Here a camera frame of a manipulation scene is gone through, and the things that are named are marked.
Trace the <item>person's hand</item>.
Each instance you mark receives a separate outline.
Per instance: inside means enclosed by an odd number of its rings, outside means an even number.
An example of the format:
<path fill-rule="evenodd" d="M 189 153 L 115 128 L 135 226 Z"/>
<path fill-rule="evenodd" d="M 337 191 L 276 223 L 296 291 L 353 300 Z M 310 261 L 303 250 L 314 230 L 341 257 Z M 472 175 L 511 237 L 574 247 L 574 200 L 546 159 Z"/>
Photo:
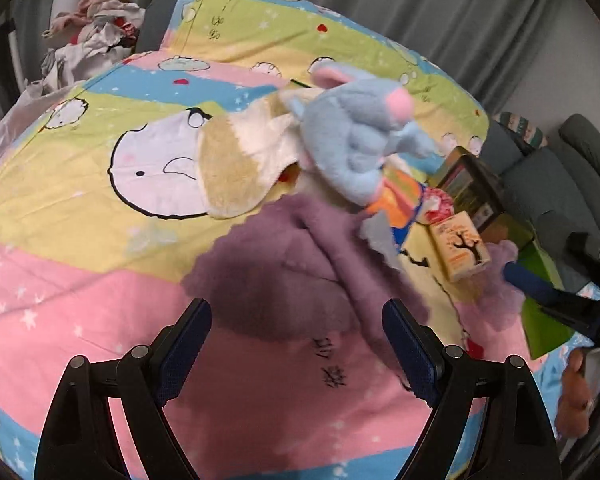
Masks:
<path fill-rule="evenodd" d="M 555 427 L 562 437 L 582 438 L 588 432 L 592 393 L 583 375 L 580 374 L 585 355 L 574 349 L 562 372 L 562 395 L 559 398 Z"/>

